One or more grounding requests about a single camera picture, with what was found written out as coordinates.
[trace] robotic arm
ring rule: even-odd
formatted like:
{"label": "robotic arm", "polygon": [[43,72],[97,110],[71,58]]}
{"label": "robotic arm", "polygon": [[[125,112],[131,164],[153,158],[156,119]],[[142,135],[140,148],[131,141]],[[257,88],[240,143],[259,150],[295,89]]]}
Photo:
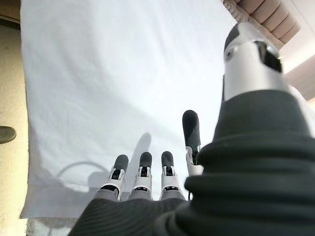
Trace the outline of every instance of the robotic arm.
{"label": "robotic arm", "polygon": [[94,199],[70,235],[315,235],[315,140],[283,80],[277,50],[240,23],[226,39],[224,62],[213,142],[199,152],[196,115],[183,117],[185,188],[193,199]]}

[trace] white backdrop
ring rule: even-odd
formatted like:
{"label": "white backdrop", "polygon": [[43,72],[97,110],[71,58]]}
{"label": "white backdrop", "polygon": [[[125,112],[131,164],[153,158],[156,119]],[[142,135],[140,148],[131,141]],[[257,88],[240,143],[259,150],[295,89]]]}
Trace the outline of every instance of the white backdrop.
{"label": "white backdrop", "polygon": [[125,192],[146,150],[154,199],[165,150],[184,190],[182,115],[198,113],[202,145],[219,115],[235,24],[222,3],[23,0],[21,14],[30,132],[22,217],[78,217],[119,154],[129,157]]}

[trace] floor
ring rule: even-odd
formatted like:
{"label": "floor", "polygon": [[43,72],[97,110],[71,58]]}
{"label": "floor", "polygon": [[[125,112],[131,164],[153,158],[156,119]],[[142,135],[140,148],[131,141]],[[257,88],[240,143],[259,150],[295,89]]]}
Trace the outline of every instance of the floor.
{"label": "floor", "polygon": [[26,219],[19,219],[27,192],[28,118],[21,55],[21,32],[0,21],[0,125],[17,132],[0,144],[0,235],[25,236]]}

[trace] white cloth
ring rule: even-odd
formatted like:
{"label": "white cloth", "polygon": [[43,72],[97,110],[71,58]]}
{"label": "white cloth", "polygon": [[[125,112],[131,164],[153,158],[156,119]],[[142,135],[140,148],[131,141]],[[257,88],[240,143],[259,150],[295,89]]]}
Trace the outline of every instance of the white cloth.
{"label": "white cloth", "polygon": [[209,0],[23,0],[22,51],[30,134],[22,217],[78,217],[129,157],[131,190],[141,152],[153,156],[153,197],[168,150],[182,190],[188,175],[182,115],[196,111],[212,140],[235,24]]}

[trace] black cover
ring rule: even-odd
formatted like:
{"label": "black cover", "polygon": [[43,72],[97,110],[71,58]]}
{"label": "black cover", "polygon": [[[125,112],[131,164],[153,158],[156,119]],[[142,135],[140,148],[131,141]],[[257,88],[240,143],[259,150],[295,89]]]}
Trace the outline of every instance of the black cover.
{"label": "black cover", "polygon": [[119,155],[116,158],[114,168],[116,168],[117,170],[123,169],[126,172],[127,167],[128,167],[128,162],[129,162],[129,159],[126,155]]}
{"label": "black cover", "polygon": [[188,235],[314,235],[315,141],[291,94],[261,90],[223,102],[214,140],[197,159],[204,172],[185,183],[193,200],[158,227]]}
{"label": "black cover", "polygon": [[167,166],[174,166],[174,160],[173,160],[173,155],[169,151],[165,151],[162,153],[161,157],[161,162],[162,162],[162,167]]}
{"label": "black cover", "polygon": [[180,199],[154,202],[135,199],[113,202],[94,199],[86,207],[70,236],[150,236],[155,220],[174,210]]}
{"label": "black cover", "polygon": [[228,34],[226,40],[225,40],[225,45],[224,45],[224,50],[226,50],[227,46],[238,36],[240,33],[238,32],[238,24],[236,24]]}
{"label": "black cover", "polygon": [[152,164],[152,155],[149,152],[144,152],[140,156],[139,166],[150,167]]}
{"label": "black cover", "polygon": [[197,113],[192,110],[185,111],[182,122],[185,145],[191,147],[192,151],[197,151],[200,145],[199,118]]}

